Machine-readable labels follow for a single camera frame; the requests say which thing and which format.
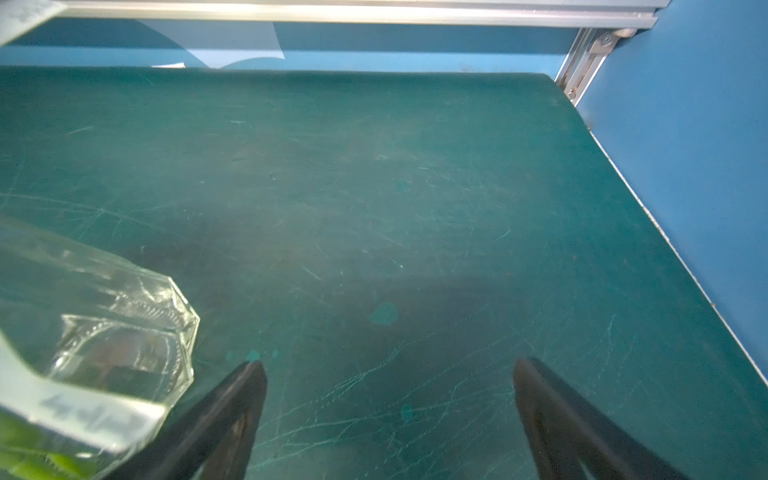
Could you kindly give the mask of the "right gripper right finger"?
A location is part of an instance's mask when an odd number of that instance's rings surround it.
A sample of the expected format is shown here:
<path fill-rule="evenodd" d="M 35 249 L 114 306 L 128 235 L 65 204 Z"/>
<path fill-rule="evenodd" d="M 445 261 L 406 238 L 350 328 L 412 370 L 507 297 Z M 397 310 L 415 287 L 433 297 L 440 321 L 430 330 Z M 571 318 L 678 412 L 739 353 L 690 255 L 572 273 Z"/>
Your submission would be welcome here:
<path fill-rule="evenodd" d="M 536 358 L 513 371 L 515 403 L 541 479 L 684 479 Z"/>

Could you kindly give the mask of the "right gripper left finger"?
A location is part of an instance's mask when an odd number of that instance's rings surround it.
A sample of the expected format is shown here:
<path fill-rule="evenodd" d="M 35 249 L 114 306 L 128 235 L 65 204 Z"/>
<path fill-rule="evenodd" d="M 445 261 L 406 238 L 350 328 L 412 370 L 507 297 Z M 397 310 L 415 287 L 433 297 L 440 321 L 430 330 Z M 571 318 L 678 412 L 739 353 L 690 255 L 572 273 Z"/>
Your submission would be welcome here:
<path fill-rule="evenodd" d="M 242 479 L 267 393 L 259 361 L 244 362 L 108 479 Z"/>

